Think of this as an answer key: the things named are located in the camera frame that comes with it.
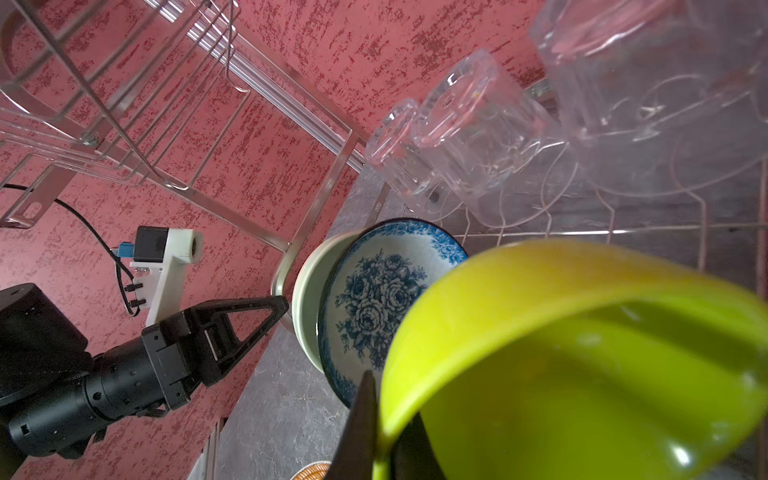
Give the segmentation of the steel two-tier dish rack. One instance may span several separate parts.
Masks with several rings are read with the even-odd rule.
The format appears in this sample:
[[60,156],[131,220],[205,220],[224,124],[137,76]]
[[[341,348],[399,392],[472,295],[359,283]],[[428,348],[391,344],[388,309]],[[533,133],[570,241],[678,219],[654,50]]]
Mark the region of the steel two-tier dish rack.
[[184,300],[286,292],[329,234],[408,214],[364,163],[377,122],[487,49],[546,98],[537,1],[5,1],[1,281],[97,342],[139,328],[90,245],[205,238]]

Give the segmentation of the pale green bowl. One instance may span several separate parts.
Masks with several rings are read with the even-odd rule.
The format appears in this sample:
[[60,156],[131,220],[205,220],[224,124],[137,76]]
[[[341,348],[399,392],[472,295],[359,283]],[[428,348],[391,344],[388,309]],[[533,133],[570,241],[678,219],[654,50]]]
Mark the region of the pale green bowl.
[[324,285],[341,254],[361,235],[349,231],[326,239],[315,248],[301,267],[292,296],[292,323],[298,343],[310,363],[323,367],[318,344],[318,316]]

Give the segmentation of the white patterned deep plate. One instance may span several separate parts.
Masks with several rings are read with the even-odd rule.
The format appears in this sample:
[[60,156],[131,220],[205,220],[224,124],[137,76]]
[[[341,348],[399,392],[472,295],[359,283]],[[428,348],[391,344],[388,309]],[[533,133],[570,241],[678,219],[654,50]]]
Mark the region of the white patterned deep plate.
[[331,466],[330,461],[316,461],[302,467],[291,480],[323,480]]

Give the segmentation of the blue floral white bowl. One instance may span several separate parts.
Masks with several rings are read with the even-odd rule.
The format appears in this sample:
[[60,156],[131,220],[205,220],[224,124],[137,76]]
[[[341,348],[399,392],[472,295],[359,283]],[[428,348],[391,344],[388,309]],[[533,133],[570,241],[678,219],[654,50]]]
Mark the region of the blue floral white bowl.
[[343,249],[320,296],[317,340],[324,375],[345,407],[365,372],[381,377],[416,300],[468,258],[446,230],[414,218],[380,222]]

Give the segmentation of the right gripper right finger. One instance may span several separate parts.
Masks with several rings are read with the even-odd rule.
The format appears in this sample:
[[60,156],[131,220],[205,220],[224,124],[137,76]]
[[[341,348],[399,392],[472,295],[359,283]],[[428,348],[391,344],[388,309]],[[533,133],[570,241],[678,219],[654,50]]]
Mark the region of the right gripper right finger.
[[395,443],[391,452],[390,467],[391,479],[446,479],[434,455],[420,414],[408,423]]

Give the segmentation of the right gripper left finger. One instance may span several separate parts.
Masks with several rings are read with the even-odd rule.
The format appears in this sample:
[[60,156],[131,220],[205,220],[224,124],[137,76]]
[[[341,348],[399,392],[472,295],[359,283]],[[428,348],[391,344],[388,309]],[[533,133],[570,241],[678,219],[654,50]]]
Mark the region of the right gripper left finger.
[[378,398],[376,379],[366,371],[349,412],[325,480],[370,480],[376,454]]

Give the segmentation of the lime green bowl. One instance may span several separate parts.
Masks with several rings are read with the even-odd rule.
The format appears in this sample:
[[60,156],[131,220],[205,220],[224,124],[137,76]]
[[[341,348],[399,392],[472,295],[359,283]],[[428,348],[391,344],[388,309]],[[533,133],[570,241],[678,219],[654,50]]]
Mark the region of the lime green bowl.
[[767,306],[615,245],[530,240],[466,260],[404,317],[374,477],[420,417],[449,479],[695,479],[767,410]]

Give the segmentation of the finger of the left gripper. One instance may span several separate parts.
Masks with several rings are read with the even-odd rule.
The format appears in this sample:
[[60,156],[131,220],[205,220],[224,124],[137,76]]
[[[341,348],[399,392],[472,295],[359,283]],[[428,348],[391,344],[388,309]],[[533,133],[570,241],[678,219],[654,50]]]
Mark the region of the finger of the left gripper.
[[216,325],[229,328],[233,332],[234,327],[229,320],[229,314],[253,311],[266,313],[266,318],[249,333],[249,336],[265,336],[288,310],[287,299],[277,295],[260,298],[208,300],[187,308],[185,314],[194,321],[198,329]]
[[247,336],[240,340],[226,327],[200,329],[209,351],[200,360],[200,380],[206,387],[218,383],[251,351],[264,336]]

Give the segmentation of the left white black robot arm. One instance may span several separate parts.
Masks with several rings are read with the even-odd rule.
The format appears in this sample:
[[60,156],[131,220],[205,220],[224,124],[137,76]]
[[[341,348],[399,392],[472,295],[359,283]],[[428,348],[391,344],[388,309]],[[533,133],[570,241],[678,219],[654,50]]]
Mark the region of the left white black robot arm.
[[33,283],[1,292],[1,476],[80,458],[126,417],[162,418],[225,378],[287,313],[283,296],[210,300],[98,355]]

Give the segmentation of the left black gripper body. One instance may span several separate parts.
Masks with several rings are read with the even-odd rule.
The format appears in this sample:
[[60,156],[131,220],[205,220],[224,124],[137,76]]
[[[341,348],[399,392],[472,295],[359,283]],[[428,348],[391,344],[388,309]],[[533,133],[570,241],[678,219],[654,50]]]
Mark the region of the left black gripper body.
[[191,401],[202,385],[200,373],[204,351],[199,348],[201,328],[191,311],[178,312],[145,327],[141,341],[168,410]]

